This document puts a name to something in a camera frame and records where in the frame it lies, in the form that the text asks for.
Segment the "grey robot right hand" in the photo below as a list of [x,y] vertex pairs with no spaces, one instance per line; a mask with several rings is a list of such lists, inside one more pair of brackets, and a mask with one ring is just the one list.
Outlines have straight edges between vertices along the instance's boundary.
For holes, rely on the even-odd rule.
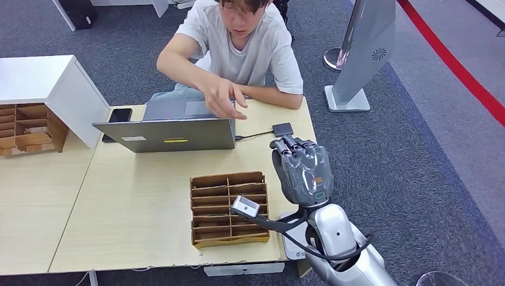
[[329,201],[334,178],[324,146],[284,135],[271,141],[269,147],[282,192],[290,203],[316,207]]

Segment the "person's right hand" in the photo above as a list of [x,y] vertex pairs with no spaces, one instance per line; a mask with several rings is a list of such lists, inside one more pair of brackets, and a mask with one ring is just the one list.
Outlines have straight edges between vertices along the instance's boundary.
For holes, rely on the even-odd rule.
[[247,119],[247,116],[238,111],[232,103],[234,101],[243,108],[248,107],[237,84],[217,77],[205,83],[201,90],[204,93],[207,108],[217,117],[221,119]]

